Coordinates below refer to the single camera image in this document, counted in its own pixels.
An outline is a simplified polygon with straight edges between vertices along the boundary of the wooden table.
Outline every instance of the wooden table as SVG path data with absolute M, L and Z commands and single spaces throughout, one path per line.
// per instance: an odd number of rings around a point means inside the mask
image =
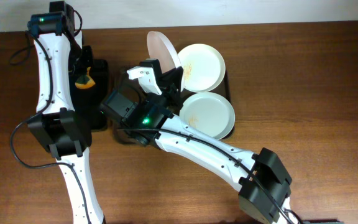
M 114 75 L 148 57 L 150 30 L 178 51 L 204 43 L 221 52 L 236 112 L 226 142 L 280 156 L 293 178 L 294 211 L 358 223 L 358 22 L 85 30 L 85 42 Z M 23 33 L 0 33 L 0 223 L 71 223 L 60 170 L 25 169 L 8 148 L 10 132 L 37 103 L 35 52 L 22 66 L 7 63 L 24 46 Z M 53 161 L 28 130 L 16 139 L 26 162 Z M 108 223 L 250 220 L 218 176 L 152 147 L 122 146 L 111 130 L 93 134 L 90 160 Z

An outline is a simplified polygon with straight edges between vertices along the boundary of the wall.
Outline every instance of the wall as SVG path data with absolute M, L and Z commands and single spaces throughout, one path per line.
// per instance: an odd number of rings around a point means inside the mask
M 0 0 L 0 31 L 25 30 L 45 0 Z M 166 27 L 358 20 L 358 0 L 67 0 L 83 27 Z

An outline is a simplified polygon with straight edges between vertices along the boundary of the wood surface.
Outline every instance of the wood surface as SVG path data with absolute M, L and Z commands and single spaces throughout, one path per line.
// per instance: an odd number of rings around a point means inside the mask
M 236 112 L 226 142 L 275 151 L 293 178 L 291 206 L 303 219 L 358 223 L 358 21 L 85 30 L 111 75 L 148 57 L 146 35 L 163 32 L 177 50 L 203 43 L 225 59 Z M 0 223 L 71 223 L 59 168 L 29 170 L 8 148 L 10 132 L 35 111 L 33 51 L 23 33 L 0 33 Z M 23 129 L 15 141 L 29 164 L 53 162 Z M 111 130 L 93 134 L 91 173 L 108 223 L 229 223 L 250 218 L 237 192 L 195 163 L 152 147 L 122 146 Z

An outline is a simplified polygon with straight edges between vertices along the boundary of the white arm segment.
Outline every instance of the white arm segment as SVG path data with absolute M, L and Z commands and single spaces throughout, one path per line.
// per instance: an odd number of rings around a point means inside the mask
M 82 34 L 79 33 L 76 38 L 77 43 L 81 46 Z M 57 36 L 55 34 L 42 34 L 39 41 L 48 53 L 52 66 L 53 78 L 53 98 L 50 106 L 44 111 L 44 114 L 58 113 L 60 108 L 74 110 L 71 102 L 70 86 L 68 82 L 68 55 L 70 53 L 70 42 L 65 35 Z M 49 97 L 49 71 L 48 63 L 45 59 L 44 52 L 40 46 L 34 42 L 37 49 L 39 61 L 39 78 L 40 78 L 40 94 L 37 105 L 37 111 L 40 111 L 45 105 Z M 93 182 L 89 165 L 90 150 L 87 148 L 83 152 L 82 157 L 77 155 L 62 156 L 60 161 L 68 164 L 74 164 L 74 170 L 81 182 L 85 193 L 85 199 L 88 206 L 88 214 L 92 224 L 100 224 L 103 222 L 103 212 L 99 206 L 98 200 L 93 188 Z M 77 181 L 71 170 L 66 166 L 60 166 L 65 178 L 68 194 L 70 196 L 71 207 L 73 208 L 74 224 L 88 223 L 86 219 L 85 207 L 83 206 L 83 197 Z
M 177 115 L 174 115 L 172 119 L 168 118 L 161 129 L 167 129 L 178 133 L 180 132 L 186 135 L 190 134 L 195 138 L 205 140 L 226 151 L 237 160 L 241 160 L 241 163 L 244 164 L 249 170 L 251 170 L 255 163 L 255 161 L 252 159 L 252 155 L 254 154 L 252 151 L 245 151 L 243 149 L 230 146 L 215 138 L 203 134 L 186 124 Z M 162 131 L 160 134 L 161 136 L 155 140 L 159 148 L 167 152 L 173 152 L 175 154 L 181 155 L 197 163 L 198 165 L 220 176 L 227 183 L 229 183 L 234 188 L 234 190 L 238 192 L 240 191 L 242 186 L 239 184 L 239 180 L 241 177 L 246 178 L 248 173 L 241 167 L 235 166 L 235 163 L 230 161 L 226 156 L 213 149 L 212 147 L 209 147 L 200 142 L 193 140 L 186 141 L 186 139 L 183 137 Z M 285 199 L 282 208 L 290 209 L 289 197 Z M 296 218 L 291 214 L 290 219 L 294 224 L 298 223 Z M 280 214 L 280 218 L 274 224 L 287 224 L 287 221 Z

